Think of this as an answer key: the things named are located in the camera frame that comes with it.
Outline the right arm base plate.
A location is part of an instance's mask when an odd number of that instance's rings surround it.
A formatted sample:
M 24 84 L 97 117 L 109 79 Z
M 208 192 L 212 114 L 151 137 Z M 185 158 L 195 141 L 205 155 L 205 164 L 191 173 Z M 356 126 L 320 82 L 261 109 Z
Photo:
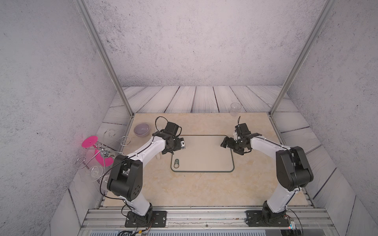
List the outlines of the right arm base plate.
M 289 227 L 286 212 L 271 213 L 265 210 L 247 210 L 246 224 L 249 227 Z

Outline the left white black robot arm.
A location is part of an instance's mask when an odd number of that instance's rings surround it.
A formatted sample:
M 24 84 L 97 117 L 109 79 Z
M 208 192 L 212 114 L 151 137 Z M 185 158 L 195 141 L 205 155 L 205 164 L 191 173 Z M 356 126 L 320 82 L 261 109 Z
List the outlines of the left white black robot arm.
M 110 169 L 107 190 L 119 197 L 131 210 L 132 217 L 138 224 L 148 225 L 152 221 L 153 207 L 141 193 L 143 187 L 143 168 L 157 154 L 173 154 L 185 148 L 185 141 L 180 137 L 182 127 L 167 122 L 166 127 L 152 134 L 147 143 L 136 151 L 124 156 L 118 155 Z

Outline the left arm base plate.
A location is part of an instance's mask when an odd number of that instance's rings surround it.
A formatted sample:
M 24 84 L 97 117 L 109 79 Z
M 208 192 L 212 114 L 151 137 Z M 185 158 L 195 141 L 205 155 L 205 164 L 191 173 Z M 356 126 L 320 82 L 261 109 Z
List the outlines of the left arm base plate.
M 126 228 L 164 228 L 166 226 L 167 211 L 149 210 L 145 216 L 140 216 L 132 211 L 128 212 Z

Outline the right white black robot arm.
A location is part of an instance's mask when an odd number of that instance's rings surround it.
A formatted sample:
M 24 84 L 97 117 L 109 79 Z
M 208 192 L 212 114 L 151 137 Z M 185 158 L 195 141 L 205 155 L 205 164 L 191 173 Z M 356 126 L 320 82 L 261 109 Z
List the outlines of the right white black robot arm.
M 261 211 L 247 211 L 246 224 L 249 226 L 288 226 L 286 208 L 292 198 L 312 182 L 314 175 L 305 151 L 299 147 L 277 144 L 259 133 L 251 133 L 248 126 L 235 126 L 233 137 L 225 137 L 221 147 L 244 155 L 257 150 L 276 161 L 278 185 L 273 195 L 263 203 Z

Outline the white green-edged cutting board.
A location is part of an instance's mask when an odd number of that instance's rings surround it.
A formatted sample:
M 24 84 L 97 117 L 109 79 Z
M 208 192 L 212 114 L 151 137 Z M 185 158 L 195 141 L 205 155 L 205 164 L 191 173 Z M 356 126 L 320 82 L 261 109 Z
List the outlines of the white green-edged cutting board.
M 231 173 L 232 150 L 221 147 L 224 135 L 184 135 L 185 148 L 171 155 L 175 173 Z

